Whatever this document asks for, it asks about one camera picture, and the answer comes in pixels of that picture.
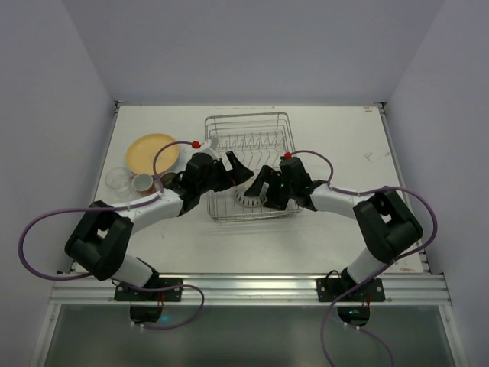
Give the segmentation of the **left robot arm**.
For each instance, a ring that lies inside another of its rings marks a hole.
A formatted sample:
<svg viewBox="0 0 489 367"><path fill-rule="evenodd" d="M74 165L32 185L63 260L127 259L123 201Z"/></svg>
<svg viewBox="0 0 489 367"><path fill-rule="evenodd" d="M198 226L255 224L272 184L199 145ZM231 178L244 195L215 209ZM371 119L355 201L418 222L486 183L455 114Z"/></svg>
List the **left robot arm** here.
<svg viewBox="0 0 489 367"><path fill-rule="evenodd" d="M132 287L146 287L157 272L127 254L131 236L157 222L182 216L209 191L220 192L245 183L254 172L232 151L226 153L231 169L207 153L195 153L184 171L157 180L160 190L116 209L92 203L65 245L65 253L99 281L112 279Z"/></svg>

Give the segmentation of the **white striped bowl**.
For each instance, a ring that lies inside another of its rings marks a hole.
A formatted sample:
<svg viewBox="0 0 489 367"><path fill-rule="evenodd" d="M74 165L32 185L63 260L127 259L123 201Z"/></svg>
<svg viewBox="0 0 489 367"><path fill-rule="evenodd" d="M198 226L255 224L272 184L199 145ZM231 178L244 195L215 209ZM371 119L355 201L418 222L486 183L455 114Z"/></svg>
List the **white striped bowl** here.
<svg viewBox="0 0 489 367"><path fill-rule="evenodd" d="M247 188L238 187L235 189L235 201L245 208L261 207L265 201L265 191L262 190L257 196L245 196Z"/></svg>

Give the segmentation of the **white brown cup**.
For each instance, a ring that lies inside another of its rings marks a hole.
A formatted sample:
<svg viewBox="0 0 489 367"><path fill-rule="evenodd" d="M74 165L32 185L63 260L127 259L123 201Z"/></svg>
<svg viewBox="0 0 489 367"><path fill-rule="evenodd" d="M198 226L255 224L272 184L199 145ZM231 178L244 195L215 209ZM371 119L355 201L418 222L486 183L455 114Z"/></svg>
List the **white brown cup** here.
<svg viewBox="0 0 489 367"><path fill-rule="evenodd" d="M162 174L160 176L161 185L164 188L170 188L172 182L176 179L176 177L177 177L177 173L175 172L167 172L165 174Z"/></svg>

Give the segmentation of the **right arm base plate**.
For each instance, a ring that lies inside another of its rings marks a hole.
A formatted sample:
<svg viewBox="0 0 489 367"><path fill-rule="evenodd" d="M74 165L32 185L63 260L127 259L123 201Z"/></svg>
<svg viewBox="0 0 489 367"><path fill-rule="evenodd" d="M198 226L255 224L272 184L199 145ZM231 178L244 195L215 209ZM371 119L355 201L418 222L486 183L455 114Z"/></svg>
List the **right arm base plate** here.
<svg viewBox="0 0 489 367"><path fill-rule="evenodd" d="M317 278L316 293L319 302L333 302L342 294L345 296L338 299L338 302L384 302L387 299L380 278L375 278L358 288L353 287L348 290L341 278Z"/></svg>

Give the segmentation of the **yellow plate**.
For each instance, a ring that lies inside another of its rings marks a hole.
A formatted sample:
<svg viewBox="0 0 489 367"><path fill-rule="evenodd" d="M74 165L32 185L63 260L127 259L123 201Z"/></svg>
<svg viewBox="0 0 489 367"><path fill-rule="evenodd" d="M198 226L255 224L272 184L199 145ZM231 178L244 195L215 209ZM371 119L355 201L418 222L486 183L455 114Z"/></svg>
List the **yellow plate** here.
<svg viewBox="0 0 489 367"><path fill-rule="evenodd" d="M153 162L156 153L174 142L175 139L162 133L144 135L134 141L125 154L125 163L133 174L153 174ZM171 169L180 156L178 145L172 145L165 149L157 158L157 173L163 173Z"/></svg>

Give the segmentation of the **clear glass tumbler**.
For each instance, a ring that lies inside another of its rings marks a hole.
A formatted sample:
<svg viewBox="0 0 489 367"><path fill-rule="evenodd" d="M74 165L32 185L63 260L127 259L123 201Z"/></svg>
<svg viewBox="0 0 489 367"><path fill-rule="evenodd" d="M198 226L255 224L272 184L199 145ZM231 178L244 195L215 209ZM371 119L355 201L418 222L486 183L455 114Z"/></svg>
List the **clear glass tumbler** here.
<svg viewBox="0 0 489 367"><path fill-rule="evenodd" d="M131 196L131 172L125 167L111 169L104 179L105 185L119 198L126 199Z"/></svg>

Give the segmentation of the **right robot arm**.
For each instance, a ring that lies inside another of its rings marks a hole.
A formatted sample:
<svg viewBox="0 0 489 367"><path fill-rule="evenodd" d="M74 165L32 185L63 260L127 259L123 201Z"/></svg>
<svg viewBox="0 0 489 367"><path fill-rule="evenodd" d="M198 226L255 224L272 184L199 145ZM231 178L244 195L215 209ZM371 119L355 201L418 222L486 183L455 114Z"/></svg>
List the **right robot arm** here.
<svg viewBox="0 0 489 367"><path fill-rule="evenodd" d="M395 189L385 188L362 196L312 180L299 158L286 158L280 169L261 168L244 192L264 195L264 206L284 210L290 200L313 211L338 214L358 224L365 243L361 254L324 288L336 297L381 270L423 237L423 228Z"/></svg>

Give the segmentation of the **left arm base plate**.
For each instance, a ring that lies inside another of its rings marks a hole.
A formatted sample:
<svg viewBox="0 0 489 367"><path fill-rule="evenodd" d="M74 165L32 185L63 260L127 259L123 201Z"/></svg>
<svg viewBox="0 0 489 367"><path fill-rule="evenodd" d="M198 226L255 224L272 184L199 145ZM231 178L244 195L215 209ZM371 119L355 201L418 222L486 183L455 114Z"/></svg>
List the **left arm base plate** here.
<svg viewBox="0 0 489 367"><path fill-rule="evenodd" d="M123 302L180 302L183 293L182 278L160 278L150 279L144 286L145 289L157 289L171 287L164 292L138 291L127 285L118 285L115 290L115 301Z"/></svg>

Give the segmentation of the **pink mug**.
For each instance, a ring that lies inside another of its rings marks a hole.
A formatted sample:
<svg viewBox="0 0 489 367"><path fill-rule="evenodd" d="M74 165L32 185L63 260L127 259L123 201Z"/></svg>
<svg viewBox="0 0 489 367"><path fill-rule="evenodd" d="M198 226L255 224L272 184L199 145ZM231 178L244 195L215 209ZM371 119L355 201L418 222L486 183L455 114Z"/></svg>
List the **pink mug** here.
<svg viewBox="0 0 489 367"><path fill-rule="evenodd" d="M154 178L150 174L137 174L133 177L131 185L140 196L149 196L156 193Z"/></svg>

